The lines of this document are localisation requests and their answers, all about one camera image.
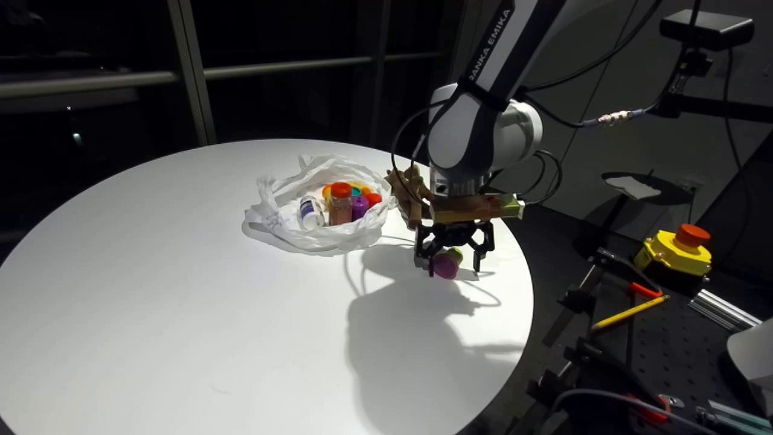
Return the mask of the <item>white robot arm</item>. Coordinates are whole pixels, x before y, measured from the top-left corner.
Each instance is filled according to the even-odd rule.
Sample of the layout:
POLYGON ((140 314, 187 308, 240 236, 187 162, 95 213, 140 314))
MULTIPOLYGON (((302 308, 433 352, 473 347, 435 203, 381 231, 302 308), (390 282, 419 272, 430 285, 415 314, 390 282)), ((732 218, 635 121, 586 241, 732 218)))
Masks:
POLYGON ((476 55, 459 79, 433 93, 423 143, 430 159, 430 223, 415 225, 414 260, 427 272, 450 246, 472 246, 473 269, 495 248, 493 218, 503 197, 488 182, 509 159, 535 153, 541 114, 518 90, 570 0, 501 0, 476 55))

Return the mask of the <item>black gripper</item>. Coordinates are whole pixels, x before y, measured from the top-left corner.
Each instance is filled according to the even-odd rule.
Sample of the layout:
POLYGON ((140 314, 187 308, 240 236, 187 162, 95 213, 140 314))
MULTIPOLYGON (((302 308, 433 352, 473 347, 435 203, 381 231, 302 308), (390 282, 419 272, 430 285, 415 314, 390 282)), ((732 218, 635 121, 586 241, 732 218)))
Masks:
POLYGON ((522 218, 525 203, 514 192, 473 192, 435 197, 423 209, 427 225, 415 230, 414 264, 430 269, 430 250, 441 246, 473 246, 473 271, 482 272, 483 259, 493 250, 493 219, 522 218))

